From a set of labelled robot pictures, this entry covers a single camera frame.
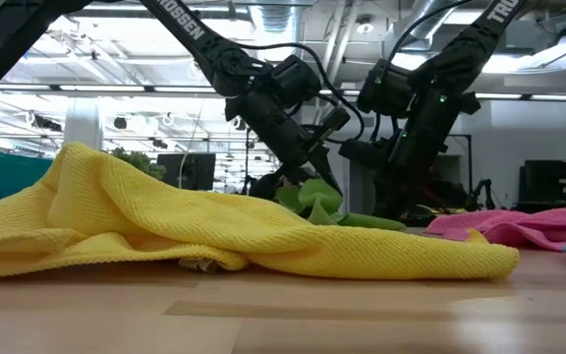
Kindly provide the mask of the black flat screen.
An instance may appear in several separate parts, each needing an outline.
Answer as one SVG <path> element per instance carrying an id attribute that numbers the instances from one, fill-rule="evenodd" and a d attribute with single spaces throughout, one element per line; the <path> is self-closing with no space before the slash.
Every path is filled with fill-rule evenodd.
<path id="1" fill-rule="evenodd" d="M 157 164 L 165 168 L 164 183 L 194 191 L 213 189 L 215 161 L 213 153 L 165 153 L 157 156 Z"/>

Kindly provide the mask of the green microfiber towel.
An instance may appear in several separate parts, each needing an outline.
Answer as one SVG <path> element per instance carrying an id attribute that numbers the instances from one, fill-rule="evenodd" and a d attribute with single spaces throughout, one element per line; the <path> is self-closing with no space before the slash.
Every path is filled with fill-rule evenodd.
<path id="1" fill-rule="evenodd" d="M 284 183 L 273 200 L 315 225 L 339 225 L 382 230 L 403 230 L 399 221 L 360 214 L 340 213 L 343 198 L 322 179 L 309 179 L 301 186 Z"/>

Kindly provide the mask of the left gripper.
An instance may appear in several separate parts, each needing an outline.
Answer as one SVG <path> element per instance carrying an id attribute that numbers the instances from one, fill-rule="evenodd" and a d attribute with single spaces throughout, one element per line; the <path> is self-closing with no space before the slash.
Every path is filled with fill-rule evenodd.
<path id="1" fill-rule="evenodd" d="M 250 187 L 250 196 L 272 200 L 285 182 L 299 185 L 313 176 L 306 168 L 296 168 L 311 161 L 317 174 L 336 192 L 342 191 L 328 161 L 329 149 L 305 131 L 266 93 L 252 90 L 226 99 L 225 115 L 228 121 L 239 116 L 282 163 L 286 176 L 280 170 L 257 179 Z"/>

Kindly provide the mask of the black cabinet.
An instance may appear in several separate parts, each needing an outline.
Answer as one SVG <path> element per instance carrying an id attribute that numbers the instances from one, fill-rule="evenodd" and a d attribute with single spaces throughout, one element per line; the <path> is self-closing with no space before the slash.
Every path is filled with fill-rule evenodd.
<path id="1" fill-rule="evenodd" d="M 566 160 L 526 160 L 514 210 L 534 213 L 566 207 Z"/>

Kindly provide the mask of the pink microfiber towel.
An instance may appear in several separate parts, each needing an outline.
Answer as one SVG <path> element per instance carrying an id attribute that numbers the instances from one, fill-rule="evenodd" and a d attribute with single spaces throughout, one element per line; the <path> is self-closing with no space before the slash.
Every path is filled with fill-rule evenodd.
<path id="1" fill-rule="evenodd" d="M 566 244 L 566 207 L 537 213 L 499 209 L 445 215 L 435 219 L 425 232 L 464 241 L 471 229 L 491 244 L 515 248 L 534 245 L 561 252 Z"/>

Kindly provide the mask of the white column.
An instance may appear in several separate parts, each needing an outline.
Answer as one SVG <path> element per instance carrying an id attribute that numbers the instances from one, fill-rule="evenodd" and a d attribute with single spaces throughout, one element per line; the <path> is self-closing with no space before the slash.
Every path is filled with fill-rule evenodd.
<path id="1" fill-rule="evenodd" d="M 89 97 L 69 97 L 65 117 L 64 142 L 78 142 L 101 150 L 103 121 L 98 100 Z"/>

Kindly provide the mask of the large silver ventilation duct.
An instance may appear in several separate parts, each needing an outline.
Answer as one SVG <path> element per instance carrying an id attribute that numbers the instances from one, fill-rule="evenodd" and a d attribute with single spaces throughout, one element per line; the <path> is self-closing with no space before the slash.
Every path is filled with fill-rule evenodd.
<path id="1" fill-rule="evenodd" d="M 412 12 L 405 19 L 404 28 L 407 29 L 414 21 L 436 11 L 438 8 L 455 3 L 457 0 L 416 0 Z M 433 45 L 433 36 L 454 12 L 453 9 L 440 12 L 412 29 L 404 40 L 401 51 L 423 52 L 430 51 Z"/>

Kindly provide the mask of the green artificial plant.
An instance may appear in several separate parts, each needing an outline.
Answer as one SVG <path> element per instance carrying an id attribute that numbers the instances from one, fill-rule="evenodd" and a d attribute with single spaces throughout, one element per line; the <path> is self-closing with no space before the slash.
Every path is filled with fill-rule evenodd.
<path id="1" fill-rule="evenodd" d="M 110 154 L 157 180 L 161 180 L 166 172 L 164 166 L 153 163 L 146 154 L 139 151 L 126 151 L 122 147 L 116 147 L 110 151 Z"/>

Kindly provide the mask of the tall black metal frame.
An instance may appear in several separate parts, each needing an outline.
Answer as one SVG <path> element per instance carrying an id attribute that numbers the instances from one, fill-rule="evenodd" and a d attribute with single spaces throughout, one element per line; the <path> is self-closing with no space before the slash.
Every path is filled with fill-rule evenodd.
<path id="1" fill-rule="evenodd" d="M 455 141 L 464 139 L 466 145 L 464 150 L 467 152 L 467 171 L 468 171 L 468 193 L 474 191 L 474 169 L 473 169 L 473 136 L 471 134 L 450 134 Z"/>

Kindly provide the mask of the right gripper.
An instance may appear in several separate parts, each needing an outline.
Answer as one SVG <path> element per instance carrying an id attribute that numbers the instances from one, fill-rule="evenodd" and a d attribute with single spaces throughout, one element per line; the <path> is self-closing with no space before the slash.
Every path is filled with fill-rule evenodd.
<path id="1" fill-rule="evenodd" d="M 472 115 L 481 108 L 474 92 L 449 93 L 429 87 L 416 95 L 410 117 L 388 159 L 387 174 L 374 177 L 373 215 L 401 219 L 425 193 L 428 170 L 444 149 L 460 113 Z"/>

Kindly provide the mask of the yellow microfiber towel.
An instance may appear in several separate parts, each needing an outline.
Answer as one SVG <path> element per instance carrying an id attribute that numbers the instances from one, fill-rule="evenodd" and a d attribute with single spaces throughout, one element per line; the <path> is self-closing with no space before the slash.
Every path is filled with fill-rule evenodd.
<path id="1" fill-rule="evenodd" d="M 205 259 L 331 278 L 496 279 L 518 250 L 315 225 L 276 203 L 180 190 L 80 143 L 33 185 L 0 200 L 0 277 L 100 263 Z"/>

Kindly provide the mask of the small silver spiral duct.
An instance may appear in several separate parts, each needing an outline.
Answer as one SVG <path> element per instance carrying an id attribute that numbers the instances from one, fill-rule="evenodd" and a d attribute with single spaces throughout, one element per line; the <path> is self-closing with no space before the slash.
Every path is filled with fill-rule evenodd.
<path id="1" fill-rule="evenodd" d="M 299 34 L 301 11 L 291 6 L 251 6 L 256 25 L 255 45 L 296 42 Z"/>

